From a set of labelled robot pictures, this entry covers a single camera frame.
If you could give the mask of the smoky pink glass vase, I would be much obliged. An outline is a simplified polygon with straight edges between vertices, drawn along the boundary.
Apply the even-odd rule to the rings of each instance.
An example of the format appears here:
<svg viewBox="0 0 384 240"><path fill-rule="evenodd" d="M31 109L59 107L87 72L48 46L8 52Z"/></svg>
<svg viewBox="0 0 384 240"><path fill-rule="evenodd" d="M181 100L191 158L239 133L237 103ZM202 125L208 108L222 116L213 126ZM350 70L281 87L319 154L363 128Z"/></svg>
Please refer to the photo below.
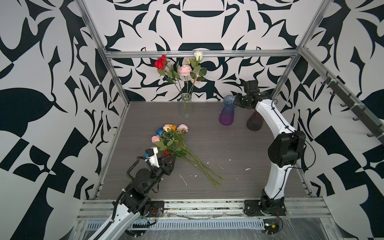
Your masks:
<svg viewBox="0 0 384 240"><path fill-rule="evenodd" d="M249 130L253 132L257 132L261 130L261 128L263 127L263 123L264 123L264 118L259 112L255 111L247 120L246 125Z"/></svg>

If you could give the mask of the purple blue glass vase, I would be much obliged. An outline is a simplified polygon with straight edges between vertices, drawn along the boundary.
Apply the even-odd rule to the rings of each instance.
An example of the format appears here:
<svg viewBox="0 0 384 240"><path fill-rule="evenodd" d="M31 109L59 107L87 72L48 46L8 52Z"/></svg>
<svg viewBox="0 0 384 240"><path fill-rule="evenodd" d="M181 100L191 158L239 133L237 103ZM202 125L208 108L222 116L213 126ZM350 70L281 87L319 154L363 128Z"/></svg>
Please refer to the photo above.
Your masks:
<svg viewBox="0 0 384 240"><path fill-rule="evenodd" d="M223 99L224 107L219 116L220 124L230 126L235 118L235 96L226 96Z"/></svg>

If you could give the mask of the white rose stem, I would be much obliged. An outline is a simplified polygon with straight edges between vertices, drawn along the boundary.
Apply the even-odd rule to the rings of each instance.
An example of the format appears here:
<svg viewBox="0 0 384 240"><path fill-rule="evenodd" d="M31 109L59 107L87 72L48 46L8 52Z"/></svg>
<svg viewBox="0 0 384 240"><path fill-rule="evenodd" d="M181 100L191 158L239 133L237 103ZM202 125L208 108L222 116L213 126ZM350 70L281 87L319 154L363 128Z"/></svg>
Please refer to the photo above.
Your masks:
<svg viewBox="0 0 384 240"><path fill-rule="evenodd" d="M194 57L187 61L187 65L191 68L188 75L188 80L192 84L188 90L190 95L192 95L195 85L202 82L207 74L207 68L201 66L203 57L204 53L202 51L195 51Z"/></svg>

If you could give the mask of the clear glass vase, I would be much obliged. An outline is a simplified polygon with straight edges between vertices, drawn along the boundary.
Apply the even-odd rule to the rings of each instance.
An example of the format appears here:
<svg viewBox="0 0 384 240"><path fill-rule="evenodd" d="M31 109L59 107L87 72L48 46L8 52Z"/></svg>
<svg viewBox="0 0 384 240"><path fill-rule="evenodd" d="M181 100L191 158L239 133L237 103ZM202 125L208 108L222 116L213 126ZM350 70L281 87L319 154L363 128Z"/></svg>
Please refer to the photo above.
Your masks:
<svg viewBox="0 0 384 240"><path fill-rule="evenodd" d="M192 117L192 95L183 93L181 98L181 116L184 120L189 120Z"/></svg>

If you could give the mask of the pink peony flower stem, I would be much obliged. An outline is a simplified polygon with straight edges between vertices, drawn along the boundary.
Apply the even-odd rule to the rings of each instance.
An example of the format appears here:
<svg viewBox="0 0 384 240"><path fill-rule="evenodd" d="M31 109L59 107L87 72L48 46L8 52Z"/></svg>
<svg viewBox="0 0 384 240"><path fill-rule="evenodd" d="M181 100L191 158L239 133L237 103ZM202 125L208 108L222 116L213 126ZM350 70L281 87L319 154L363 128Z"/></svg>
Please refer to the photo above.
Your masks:
<svg viewBox="0 0 384 240"><path fill-rule="evenodd" d="M183 64L179 69L178 69L178 73L181 77L181 80L184 82L184 85L185 85L185 91L184 93L187 93L188 94L188 90L190 89L190 87L192 86L191 82L188 80L188 75L189 75L189 72L191 70L191 68L187 65L187 61L185 64Z"/></svg>

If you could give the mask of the red rose stem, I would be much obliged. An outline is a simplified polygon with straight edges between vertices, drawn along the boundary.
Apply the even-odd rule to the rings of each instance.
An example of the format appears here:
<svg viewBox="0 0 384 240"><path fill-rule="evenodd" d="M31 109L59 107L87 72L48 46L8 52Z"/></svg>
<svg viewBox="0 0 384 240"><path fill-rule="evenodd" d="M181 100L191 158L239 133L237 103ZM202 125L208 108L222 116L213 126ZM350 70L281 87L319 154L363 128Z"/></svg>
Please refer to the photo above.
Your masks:
<svg viewBox="0 0 384 240"><path fill-rule="evenodd" d="M154 67L157 69L157 72L160 76L166 78L168 83L174 84L179 91L180 95L183 94L183 88L180 84L180 75L172 63L167 60L165 55L162 55L155 61Z"/></svg>

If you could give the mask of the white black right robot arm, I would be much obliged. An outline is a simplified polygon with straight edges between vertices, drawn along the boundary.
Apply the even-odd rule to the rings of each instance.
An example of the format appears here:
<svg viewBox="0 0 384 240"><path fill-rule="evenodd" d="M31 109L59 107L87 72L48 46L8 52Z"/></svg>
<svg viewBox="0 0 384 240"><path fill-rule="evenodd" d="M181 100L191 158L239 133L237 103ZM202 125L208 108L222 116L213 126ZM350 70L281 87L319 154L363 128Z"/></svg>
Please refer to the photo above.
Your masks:
<svg viewBox="0 0 384 240"><path fill-rule="evenodd" d="M285 216L285 187L290 171L297 169L302 157L306 135L291 126L277 109L267 92L261 92L258 81L244 82L244 93L237 94L235 105L254 109L270 128L274 141L268 148L271 170L259 200L245 200L247 216Z"/></svg>

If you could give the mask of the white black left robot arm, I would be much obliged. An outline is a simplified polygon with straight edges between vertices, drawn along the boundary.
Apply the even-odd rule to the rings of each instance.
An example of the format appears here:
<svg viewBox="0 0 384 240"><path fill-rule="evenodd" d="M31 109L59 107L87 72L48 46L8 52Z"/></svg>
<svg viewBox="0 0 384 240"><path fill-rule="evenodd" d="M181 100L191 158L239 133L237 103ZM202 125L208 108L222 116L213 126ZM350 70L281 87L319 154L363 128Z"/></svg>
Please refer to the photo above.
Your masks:
<svg viewBox="0 0 384 240"><path fill-rule="evenodd" d="M157 155L138 156L135 163L128 169L127 176L131 182L122 189L117 200L113 202L113 212L101 227L91 236L90 240L118 240L123 234L131 237L142 236L156 220L145 225L136 223L140 217L149 212L151 199L148 193L162 180L163 175L169 176L174 170L176 154L167 154L158 158L158 167L153 167L151 159Z"/></svg>

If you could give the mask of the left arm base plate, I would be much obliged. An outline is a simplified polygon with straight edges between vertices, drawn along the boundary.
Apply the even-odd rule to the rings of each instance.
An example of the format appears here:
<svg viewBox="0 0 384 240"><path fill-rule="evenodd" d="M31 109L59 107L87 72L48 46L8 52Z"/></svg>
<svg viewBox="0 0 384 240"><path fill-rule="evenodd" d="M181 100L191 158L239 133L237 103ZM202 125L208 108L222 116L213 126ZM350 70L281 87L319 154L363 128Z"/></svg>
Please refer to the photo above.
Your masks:
<svg viewBox="0 0 384 240"><path fill-rule="evenodd" d="M164 201L151 201L147 208L145 217L147 218L158 218L164 214L165 202Z"/></svg>

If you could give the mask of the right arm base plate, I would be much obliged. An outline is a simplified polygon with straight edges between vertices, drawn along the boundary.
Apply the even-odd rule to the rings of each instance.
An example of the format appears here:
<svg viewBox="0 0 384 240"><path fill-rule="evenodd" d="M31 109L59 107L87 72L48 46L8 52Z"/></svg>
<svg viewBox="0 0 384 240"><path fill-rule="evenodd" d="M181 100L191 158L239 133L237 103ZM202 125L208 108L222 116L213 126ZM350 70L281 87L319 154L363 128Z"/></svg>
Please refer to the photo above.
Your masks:
<svg viewBox="0 0 384 240"><path fill-rule="evenodd" d="M244 213L249 216L285 216L284 198L278 200L245 200Z"/></svg>

